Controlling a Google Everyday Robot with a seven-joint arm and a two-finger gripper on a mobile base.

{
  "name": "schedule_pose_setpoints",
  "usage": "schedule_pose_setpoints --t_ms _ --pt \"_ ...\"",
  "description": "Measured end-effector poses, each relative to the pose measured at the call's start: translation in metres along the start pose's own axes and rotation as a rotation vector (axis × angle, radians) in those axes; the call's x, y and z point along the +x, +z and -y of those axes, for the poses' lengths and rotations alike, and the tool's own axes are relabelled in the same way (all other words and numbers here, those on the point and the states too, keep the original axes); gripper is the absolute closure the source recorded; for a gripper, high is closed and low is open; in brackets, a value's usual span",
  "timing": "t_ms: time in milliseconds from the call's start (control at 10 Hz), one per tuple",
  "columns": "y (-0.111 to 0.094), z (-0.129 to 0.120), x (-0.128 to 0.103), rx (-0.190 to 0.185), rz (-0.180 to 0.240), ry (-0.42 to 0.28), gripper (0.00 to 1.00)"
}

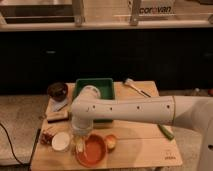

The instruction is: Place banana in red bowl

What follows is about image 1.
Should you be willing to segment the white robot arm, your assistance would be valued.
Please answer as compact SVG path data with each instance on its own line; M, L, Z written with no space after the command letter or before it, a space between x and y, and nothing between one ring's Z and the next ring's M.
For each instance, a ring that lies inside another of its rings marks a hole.
M82 88L71 104L75 135L88 135L96 119L162 124L202 135L197 171L213 171L213 97L158 96L105 100L92 85Z

